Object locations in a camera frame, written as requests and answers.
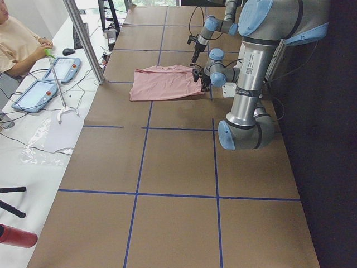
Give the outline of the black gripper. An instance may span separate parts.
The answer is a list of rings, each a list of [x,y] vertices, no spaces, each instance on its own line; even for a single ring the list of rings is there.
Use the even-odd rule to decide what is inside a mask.
[[[190,63],[191,66],[196,64],[200,53],[202,53],[202,52],[204,52],[206,50],[206,45],[197,42],[194,48],[195,48],[195,52],[194,52],[194,54],[193,54],[193,56],[191,58],[191,63]]]
[[[210,91],[210,85],[211,85],[211,79],[209,76],[206,74],[201,74],[201,92],[209,92]]]

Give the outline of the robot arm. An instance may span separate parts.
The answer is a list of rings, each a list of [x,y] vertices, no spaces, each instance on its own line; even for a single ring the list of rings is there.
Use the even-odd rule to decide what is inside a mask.
[[[243,1],[228,0],[228,1],[213,1],[214,3],[223,4],[225,6],[224,18],[218,19],[213,15],[209,15],[204,19],[204,23],[201,32],[193,36],[189,26],[189,37],[187,44],[195,43],[195,51],[191,58],[190,66],[196,66],[196,61],[200,55],[206,49],[210,40],[214,40],[213,33],[219,32],[222,34],[228,34],[234,36],[238,33],[238,24],[235,22],[237,8],[242,6]]]
[[[244,54],[239,69],[223,67],[224,53],[213,49],[204,69],[215,87],[234,82],[231,111],[218,125],[219,141],[227,150],[259,149],[274,136],[270,115],[259,100],[273,54],[281,41],[303,45],[326,36],[330,1],[225,1],[224,19],[208,16],[194,40],[195,61],[214,32],[242,37]]]

